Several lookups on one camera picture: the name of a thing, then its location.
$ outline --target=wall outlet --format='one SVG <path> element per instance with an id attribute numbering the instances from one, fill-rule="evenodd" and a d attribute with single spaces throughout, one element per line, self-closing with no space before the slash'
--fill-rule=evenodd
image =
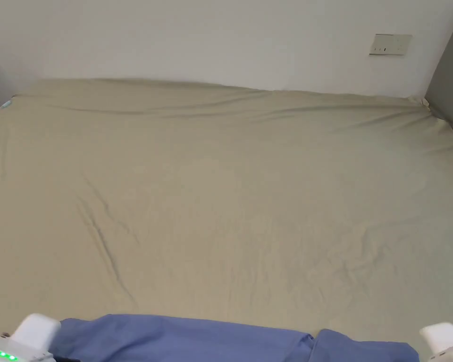
<path id="1" fill-rule="evenodd" d="M 369 55 L 404 56 L 412 35 L 376 34 Z"/>

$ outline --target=fitted sheet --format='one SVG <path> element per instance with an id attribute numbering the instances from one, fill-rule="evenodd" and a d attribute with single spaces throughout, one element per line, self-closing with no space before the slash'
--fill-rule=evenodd
<path id="1" fill-rule="evenodd" d="M 48 80 L 0 109 L 0 332 L 212 319 L 425 350 L 453 322 L 453 133 L 406 99 Z"/>

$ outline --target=power socket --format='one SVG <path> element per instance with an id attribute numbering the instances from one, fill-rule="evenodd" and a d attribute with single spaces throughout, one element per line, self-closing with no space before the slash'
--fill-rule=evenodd
<path id="1" fill-rule="evenodd" d="M 376 34 L 369 55 L 404 56 L 411 39 L 408 34 Z"/>

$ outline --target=beige bed sheet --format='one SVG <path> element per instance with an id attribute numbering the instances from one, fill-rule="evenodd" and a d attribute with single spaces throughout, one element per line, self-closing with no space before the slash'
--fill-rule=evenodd
<path id="1" fill-rule="evenodd" d="M 147 313 L 453 322 L 453 133 L 405 99 L 42 81 L 0 109 L 0 332 Z"/>

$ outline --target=blue fabric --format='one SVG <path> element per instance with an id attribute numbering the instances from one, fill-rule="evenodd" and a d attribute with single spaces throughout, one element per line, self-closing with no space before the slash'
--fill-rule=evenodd
<path id="1" fill-rule="evenodd" d="M 82 362 L 418 362 L 407 344 L 355 342 L 324 329 L 295 330 L 149 315 L 67 319 L 52 343 Z"/>

